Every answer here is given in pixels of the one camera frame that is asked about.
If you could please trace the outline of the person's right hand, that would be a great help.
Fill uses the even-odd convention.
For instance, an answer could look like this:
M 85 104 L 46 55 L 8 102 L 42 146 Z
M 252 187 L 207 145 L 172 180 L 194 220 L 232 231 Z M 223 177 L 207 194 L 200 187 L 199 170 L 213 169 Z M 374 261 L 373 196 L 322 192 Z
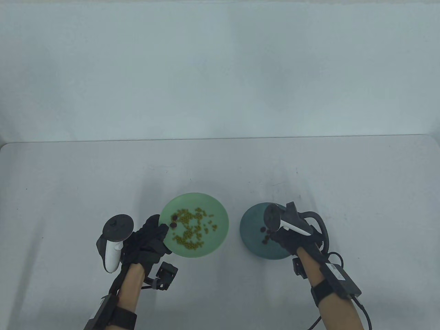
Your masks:
M 280 228 L 278 231 L 271 232 L 270 239 L 278 243 L 282 248 L 288 251 L 291 255 L 297 255 L 299 248 L 305 249 L 307 246 L 317 246 L 320 248 L 325 236 L 320 233 L 315 227 L 312 227 L 311 235 L 303 235 L 294 230 L 286 230 Z

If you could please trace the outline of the person's left hand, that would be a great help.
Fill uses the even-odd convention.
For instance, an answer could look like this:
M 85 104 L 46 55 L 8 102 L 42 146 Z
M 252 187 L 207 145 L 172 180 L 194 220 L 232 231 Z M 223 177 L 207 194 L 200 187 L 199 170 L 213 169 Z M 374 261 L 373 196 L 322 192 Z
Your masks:
M 152 215 L 124 241 L 120 259 L 123 266 L 140 264 L 147 273 L 163 256 L 172 254 L 164 244 L 169 228 L 164 223 L 160 224 L 159 220 L 159 214 Z

